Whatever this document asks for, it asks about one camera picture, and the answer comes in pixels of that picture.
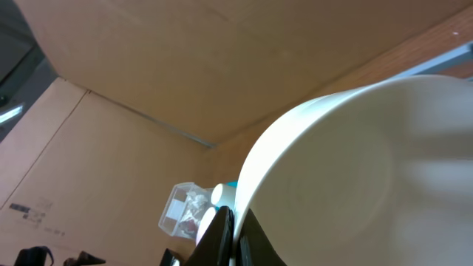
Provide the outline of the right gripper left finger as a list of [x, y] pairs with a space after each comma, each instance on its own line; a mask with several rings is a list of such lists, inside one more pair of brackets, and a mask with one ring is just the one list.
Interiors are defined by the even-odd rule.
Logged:
[[217, 211], [208, 230], [184, 266], [228, 266], [233, 232], [233, 211], [228, 206], [223, 206]]

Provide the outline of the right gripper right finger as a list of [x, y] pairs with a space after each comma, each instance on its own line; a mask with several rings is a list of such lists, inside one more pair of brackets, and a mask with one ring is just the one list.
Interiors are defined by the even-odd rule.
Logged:
[[242, 226], [236, 249], [237, 266], [287, 266], [273, 249], [251, 209]]

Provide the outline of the red snack wrapper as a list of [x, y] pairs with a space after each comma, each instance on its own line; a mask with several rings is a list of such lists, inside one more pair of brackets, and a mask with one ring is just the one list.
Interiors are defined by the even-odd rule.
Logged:
[[189, 238], [195, 239], [197, 237], [197, 232], [199, 229], [200, 222], [195, 219], [187, 219], [180, 223], [180, 230], [182, 235]]

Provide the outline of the white napkin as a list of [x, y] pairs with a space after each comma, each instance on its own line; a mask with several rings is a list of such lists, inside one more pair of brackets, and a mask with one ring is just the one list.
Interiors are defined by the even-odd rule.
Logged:
[[204, 213], [208, 209], [209, 197], [207, 193], [190, 191], [187, 193], [186, 208], [180, 222], [187, 219], [201, 221]]

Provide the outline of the white small bowl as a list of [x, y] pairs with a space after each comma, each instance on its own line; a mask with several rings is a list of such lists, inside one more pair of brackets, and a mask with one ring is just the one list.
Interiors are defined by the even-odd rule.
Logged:
[[472, 84], [420, 75], [296, 106], [243, 163], [235, 237], [251, 216], [286, 265], [470, 265]]

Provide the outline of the grey plastic dishwasher rack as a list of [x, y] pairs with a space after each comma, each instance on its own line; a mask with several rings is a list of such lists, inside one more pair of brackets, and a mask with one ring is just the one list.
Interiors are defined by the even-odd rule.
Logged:
[[387, 80], [406, 78], [414, 75], [434, 75], [442, 71], [459, 67], [472, 62], [472, 42], [467, 42], [459, 47], [436, 56], [428, 61], [398, 73]]

